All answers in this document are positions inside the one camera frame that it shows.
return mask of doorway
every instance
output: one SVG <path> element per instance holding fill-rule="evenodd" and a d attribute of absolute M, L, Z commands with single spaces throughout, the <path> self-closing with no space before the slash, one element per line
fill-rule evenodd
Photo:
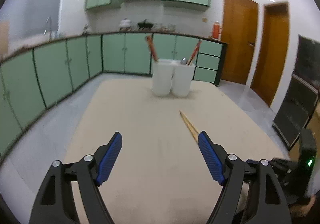
<path fill-rule="evenodd" d="M 251 88 L 271 105 L 276 94 L 289 39 L 288 3 L 265 6 L 263 34 Z"/>
<path fill-rule="evenodd" d="M 224 0 L 221 41 L 228 43 L 221 79 L 245 84 L 257 35 L 258 4 Z"/>

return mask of gray floor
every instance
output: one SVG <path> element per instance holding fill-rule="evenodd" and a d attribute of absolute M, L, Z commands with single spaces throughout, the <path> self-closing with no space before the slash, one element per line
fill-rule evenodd
<path fill-rule="evenodd" d="M 99 84 L 108 79 L 136 78 L 102 74 L 48 111 L 20 140 L 0 169 L 0 193 L 21 224 L 29 221 L 33 201 L 48 166 L 63 159 L 73 133 Z M 279 146 L 287 150 L 272 129 L 274 112 L 248 86 L 221 81 L 219 89 L 230 97 Z"/>

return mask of green drawer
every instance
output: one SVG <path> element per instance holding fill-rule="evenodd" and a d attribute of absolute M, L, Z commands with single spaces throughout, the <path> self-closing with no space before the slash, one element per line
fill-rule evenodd
<path fill-rule="evenodd" d="M 215 56 L 221 56 L 222 44 L 218 44 L 211 41 L 202 40 L 200 45 L 200 53 L 211 54 Z"/>
<path fill-rule="evenodd" d="M 206 55 L 206 54 L 198 54 L 198 60 L 197 60 L 196 66 L 218 70 L 219 61 L 220 61 L 219 57 Z"/>
<path fill-rule="evenodd" d="M 195 80 L 214 83 L 217 72 L 214 70 L 196 67 Z"/>

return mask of metal screw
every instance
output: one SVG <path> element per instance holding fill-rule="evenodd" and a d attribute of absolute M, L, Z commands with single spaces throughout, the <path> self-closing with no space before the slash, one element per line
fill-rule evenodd
<path fill-rule="evenodd" d="M 86 162 L 90 162 L 93 159 L 93 156 L 92 155 L 86 155 L 83 159 Z"/>
<path fill-rule="evenodd" d="M 264 165 L 264 166 L 267 166 L 269 164 L 269 162 L 265 159 L 262 159 L 261 160 L 261 164 Z"/>
<path fill-rule="evenodd" d="M 52 163 L 52 166 L 53 167 L 57 167 L 60 165 L 60 161 L 59 160 L 55 160 L 53 163 Z"/>
<path fill-rule="evenodd" d="M 229 158 L 229 160 L 231 160 L 231 161 L 236 161 L 236 160 L 237 160 L 237 156 L 236 156 L 236 155 L 233 155 L 233 154 L 228 155 L 228 158 Z"/>

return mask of ribbed blue pad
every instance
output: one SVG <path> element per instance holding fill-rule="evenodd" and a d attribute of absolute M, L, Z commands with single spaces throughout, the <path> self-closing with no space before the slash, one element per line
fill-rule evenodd
<path fill-rule="evenodd" d="M 222 174 L 222 163 L 202 133 L 200 133 L 198 136 L 198 145 L 212 178 L 222 185 L 225 180 Z"/>
<path fill-rule="evenodd" d="M 97 183 L 101 185 L 103 182 L 108 180 L 113 165 L 116 162 L 116 159 L 119 155 L 119 152 L 122 147 L 122 136 L 118 134 L 113 140 L 112 144 L 108 148 L 106 154 L 102 158 L 99 164 L 99 173 L 96 179 Z"/>

